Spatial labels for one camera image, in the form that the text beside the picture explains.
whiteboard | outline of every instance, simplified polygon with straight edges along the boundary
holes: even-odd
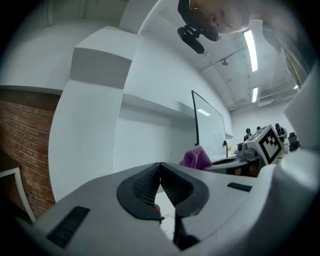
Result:
[[[197,143],[203,147],[211,161],[226,158],[224,117],[195,91],[192,91],[192,98]]]

white ceiling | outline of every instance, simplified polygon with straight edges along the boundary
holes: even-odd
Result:
[[[258,70],[252,72],[250,55],[242,32],[223,35],[217,42],[201,35],[199,41],[207,54],[197,54],[186,45],[177,34],[177,28],[185,25],[177,10],[178,2],[179,0],[169,2],[151,23],[148,31],[191,61],[210,81],[230,111],[251,104],[254,87],[259,88],[260,101],[270,98],[280,101],[296,93],[285,56],[265,41],[262,22],[252,22],[249,26],[253,33],[258,61]],[[222,65],[224,59],[228,60],[228,65]]]
[[[39,27],[40,20],[41,27],[45,27],[62,20],[80,18],[106,20],[117,26],[128,2],[129,0],[45,0],[34,15],[36,18],[32,20],[33,27]],[[177,10],[178,2],[179,0],[168,0],[147,30],[193,63],[212,84],[230,111],[251,104],[254,87],[259,88],[258,101],[274,99],[276,102],[288,99],[296,93],[284,54],[276,52],[265,41],[261,22],[254,22],[249,27],[253,33],[258,61],[258,70],[252,72],[242,32],[223,35],[217,42],[201,35],[199,41],[205,47],[206,54],[197,54],[185,44],[177,34],[178,27],[185,25]],[[228,65],[222,65],[224,59],[227,59]]]

brick wall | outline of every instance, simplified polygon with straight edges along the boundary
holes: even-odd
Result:
[[[59,96],[0,90],[0,148],[21,164],[25,194],[36,218],[54,203],[48,167],[52,119]],[[21,206],[14,182],[6,185],[9,198]]]

magenta towel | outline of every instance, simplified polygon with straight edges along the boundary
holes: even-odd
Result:
[[[212,162],[203,147],[198,145],[184,154],[184,158],[180,162],[180,165],[202,170],[207,166],[212,166]]]

black camera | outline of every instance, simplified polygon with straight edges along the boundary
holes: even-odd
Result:
[[[190,26],[185,25],[184,27],[179,27],[177,30],[178,35],[188,46],[195,50],[198,54],[203,54],[205,48],[201,43],[198,42],[200,34],[194,31]]]
[[[194,17],[190,10],[189,0],[179,0],[178,12],[186,25],[178,28],[177,33],[180,38],[198,54],[203,54],[205,52],[204,47],[197,40],[200,34],[214,42],[220,39],[221,34],[212,29],[208,31],[198,23],[196,17]]]

